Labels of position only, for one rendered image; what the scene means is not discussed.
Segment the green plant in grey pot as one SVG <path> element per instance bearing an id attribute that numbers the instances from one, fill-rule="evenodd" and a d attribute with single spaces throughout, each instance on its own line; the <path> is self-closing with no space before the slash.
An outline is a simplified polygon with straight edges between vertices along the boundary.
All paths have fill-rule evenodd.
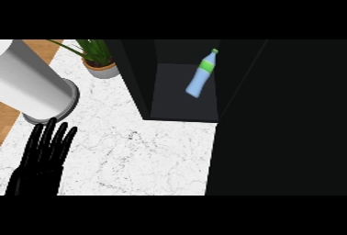
<path id="1" fill-rule="evenodd" d="M 121 74 L 106 43 L 102 39 L 78 39 L 76 47 L 79 51 L 51 39 L 50 42 L 81 57 L 82 64 L 93 77 L 109 79 Z"/>

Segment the pale blue water bottle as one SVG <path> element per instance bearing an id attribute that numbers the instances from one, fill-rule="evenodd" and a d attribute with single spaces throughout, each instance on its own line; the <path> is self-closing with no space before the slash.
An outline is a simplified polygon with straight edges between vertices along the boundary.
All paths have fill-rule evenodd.
<path id="1" fill-rule="evenodd" d="M 190 83 L 186 87 L 186 93 L 195 98 L 198 98 L 201 95 L 206 79 L 214 71 L 217 54 L 218 50 L 212 49 L 211 53 L 201 60 L 193 77 L 190 79 Z"/>

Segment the white and grey cylinder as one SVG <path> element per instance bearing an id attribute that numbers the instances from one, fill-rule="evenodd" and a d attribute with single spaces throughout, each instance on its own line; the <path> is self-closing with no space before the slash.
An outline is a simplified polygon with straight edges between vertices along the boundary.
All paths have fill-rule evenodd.
<path id="1" fill-rule="evenodd" d="M 32 124 L 65 119 L 78 103 L 78 87 L 63 79 L 20 39 L 0 39 L 0 102 Z"/>

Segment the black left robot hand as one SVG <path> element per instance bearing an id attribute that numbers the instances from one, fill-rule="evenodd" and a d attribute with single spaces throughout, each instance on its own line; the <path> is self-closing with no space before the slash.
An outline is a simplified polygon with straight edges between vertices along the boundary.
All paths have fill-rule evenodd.
<path id="1" fill-rule="evenodd" d="M 47 125 L 37 124 L 25 145 L 20 164 L 14 169 L 4 196 L 54 196 L 57 194 L 63 163 L 76 127 L 68 129 L 63 122 L 53 132 L 57 119 Z"/>

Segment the dark grey cabinet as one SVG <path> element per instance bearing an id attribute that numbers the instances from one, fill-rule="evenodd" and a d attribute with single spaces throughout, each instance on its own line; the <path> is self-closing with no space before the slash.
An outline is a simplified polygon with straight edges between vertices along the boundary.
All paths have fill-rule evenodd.
<path id="1" fill-rule="evenodd" d="M 109 39 L 124 83 L 144 120 L 215 123 L 233 99 L 263 39 Z M 217 51 L 201 95 L 186 93 L 198 65 Z"/>

